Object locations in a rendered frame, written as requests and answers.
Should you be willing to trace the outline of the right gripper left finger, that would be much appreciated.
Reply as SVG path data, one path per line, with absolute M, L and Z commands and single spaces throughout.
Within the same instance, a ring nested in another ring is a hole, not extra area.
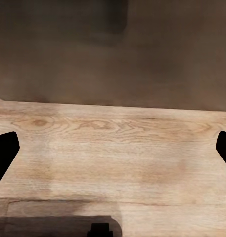
M 0 181 L 20 150 L 15 131 L 0 135 Z

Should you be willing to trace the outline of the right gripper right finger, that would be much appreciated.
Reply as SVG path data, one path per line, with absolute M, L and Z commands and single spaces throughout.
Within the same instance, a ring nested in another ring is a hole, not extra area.
M 225 131 L 220 131 L 218 139 L 217 139 L 217 144 L 216 144 L 216 149 L 223 158 L 224 162 L 226 163 L 226 132 Z

